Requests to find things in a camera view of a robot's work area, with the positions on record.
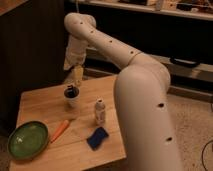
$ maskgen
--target white bottle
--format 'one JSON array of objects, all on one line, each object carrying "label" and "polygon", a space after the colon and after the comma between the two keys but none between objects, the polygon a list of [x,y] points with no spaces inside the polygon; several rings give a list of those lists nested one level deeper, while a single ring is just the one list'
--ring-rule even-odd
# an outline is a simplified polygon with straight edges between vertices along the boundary
[{"label": "white bottle", "polygon": [[105,123],[106,111],[103,99],[98,99],[95,103],[95,122],[101,126]]}]

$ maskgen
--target blue cloth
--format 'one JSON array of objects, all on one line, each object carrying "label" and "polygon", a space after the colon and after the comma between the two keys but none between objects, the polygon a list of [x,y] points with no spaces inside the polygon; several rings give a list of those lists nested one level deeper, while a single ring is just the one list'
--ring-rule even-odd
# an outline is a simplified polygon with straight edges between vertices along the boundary
[{"label": "blue cloth", "polygon": [[101,145],[102,141],[107,137],[109,137],[109,134],[103,127],[99,127],[89,138],[87,138],[87,143],[92,150],[96,150]]}]

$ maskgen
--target table top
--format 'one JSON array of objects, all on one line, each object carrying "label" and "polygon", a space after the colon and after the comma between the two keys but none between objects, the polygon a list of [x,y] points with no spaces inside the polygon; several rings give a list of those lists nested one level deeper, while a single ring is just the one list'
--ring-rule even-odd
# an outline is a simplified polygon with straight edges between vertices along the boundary
[{"label": "table top", "polygon": [[[116,76],[83,81],[79,103],[71,108],[64,97],[67,84],[24,92],[21,96],[17,126],[31,120],[45,123],[52,135],[65,119],[73,120],[68,129],[39,156],[28,162],[11,161],[10,171],[74,171],[85,170],[126,157],[113,99]],[[93,151],[88,138],[97,125],[94,121],[94,104],[103,98],[106,104],[106,123],[109,133],[101,147]]]},{"label": "table top", "polygon": [[27,1],[28,0],[0,0],[0,16]]}]

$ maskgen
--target orange carrot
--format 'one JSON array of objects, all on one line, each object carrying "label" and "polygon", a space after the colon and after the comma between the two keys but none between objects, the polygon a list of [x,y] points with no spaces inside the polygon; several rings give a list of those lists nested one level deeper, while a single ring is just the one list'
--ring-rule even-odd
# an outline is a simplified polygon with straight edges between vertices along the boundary
[{"label": "orange carrot", "polygon": [[69,120],[64,120],[52,135],[50,142],[53,143],[70,125]]}]

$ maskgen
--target green plate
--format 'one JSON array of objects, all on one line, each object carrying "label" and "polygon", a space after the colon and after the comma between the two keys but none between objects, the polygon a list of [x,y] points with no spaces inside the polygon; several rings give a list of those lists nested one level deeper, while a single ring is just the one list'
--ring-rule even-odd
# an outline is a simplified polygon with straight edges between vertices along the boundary
[{"label": "green plate", "polygon": [[8,152],[13,159],[32,159],[48,144],[48,129],[38,121],[19,126],[9,137]]}]

